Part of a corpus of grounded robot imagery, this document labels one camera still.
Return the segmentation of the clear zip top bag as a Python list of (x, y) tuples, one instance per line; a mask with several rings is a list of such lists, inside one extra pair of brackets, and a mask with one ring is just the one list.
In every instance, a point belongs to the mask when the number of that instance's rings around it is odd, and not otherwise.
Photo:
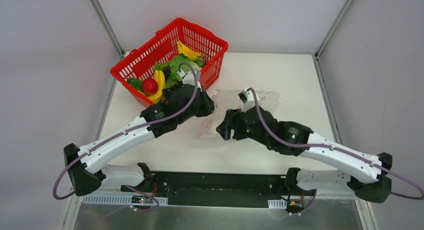
[[(216, 127), (221, 124), (228, 109), (239, 109), (243, 103), (240, 100), (238, 94), (241, 90), (222, 90), (218, 91), (216, 96), (211, 95), (211, 99), (214, 101), (214, 112), (209, 115), (199, 127), (198, 138), (215, 138), (219, 134), (216, 132)], [(259, 105), (273, 113), (278, 106), (281, 104), (281, 95), (277, 92), (272, 91), (257, 91)]]

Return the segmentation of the red apple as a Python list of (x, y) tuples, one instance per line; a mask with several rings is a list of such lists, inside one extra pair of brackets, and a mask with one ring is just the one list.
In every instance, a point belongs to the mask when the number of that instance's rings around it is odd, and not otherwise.
[(141, 91), (146, 95), (154, 95), (159, 89), (159, 85), (155, 79), (148, 78), (141, 84)]

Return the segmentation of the red plastic shopping basket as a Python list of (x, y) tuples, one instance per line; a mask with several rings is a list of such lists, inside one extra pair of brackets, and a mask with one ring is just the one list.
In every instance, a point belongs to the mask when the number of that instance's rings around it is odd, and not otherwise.
[(153, 102), (127, 83), (128, 78), (145, 80), (154, 76), (154, 63), (164, 63), (177, 53), (177, 41), (191, 50), (206, 55), (207, 64), (201, 70), (200, 84), (208, 89), (220, 76), (224, 54), (228, 43), (211, 31), (176, 18), (138, 49), (133, 49), (119, 63), (111, 68), (111, 75), (117, 79), (141, 105), (148, 107)]

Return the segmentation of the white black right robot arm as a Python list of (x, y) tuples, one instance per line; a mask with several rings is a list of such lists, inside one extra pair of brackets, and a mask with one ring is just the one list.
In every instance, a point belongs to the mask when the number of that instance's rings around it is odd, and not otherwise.
[(391, 168), (387, 153), (370, 155), (352, 150), (292, 121), (278, 121), (263, 109), (246, 112), (228, 109), (216, 132), (224, 139), (252, 139), (282, 155), (309, 158), (333, 167), (332, 170), (289, 168), (284, 189), (291, 195), (302, 190), (348, 191), (356, 197), (383, 203), (392, 191), (392, 180), (380, 167)]

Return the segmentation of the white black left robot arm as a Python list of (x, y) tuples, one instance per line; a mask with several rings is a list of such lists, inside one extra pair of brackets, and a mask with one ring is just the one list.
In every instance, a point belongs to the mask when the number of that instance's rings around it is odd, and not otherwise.
[(109, 136), (83, 146), (64, 147), (66, 172), (74, 193), (85, 196), (102, 186), (128, 186), (147, 192), (152, 187), (150, 172), (144, 163), (111, 165), (126, 151), (176, 128), (192, 117), (206, 117), (214, 111), (214, 102), (202, 87), (183, 84), (164, 101), (141, 111), (129, 124)]

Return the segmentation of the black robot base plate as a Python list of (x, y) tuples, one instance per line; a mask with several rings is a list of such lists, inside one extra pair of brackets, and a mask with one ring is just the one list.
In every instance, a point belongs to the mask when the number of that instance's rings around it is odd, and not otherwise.
[(286, 187), (284, 175), (153, 171), (134, 187), (167, 198), (168, 205), (268, 208), (270, 200), (294, 200), (315, 191)]

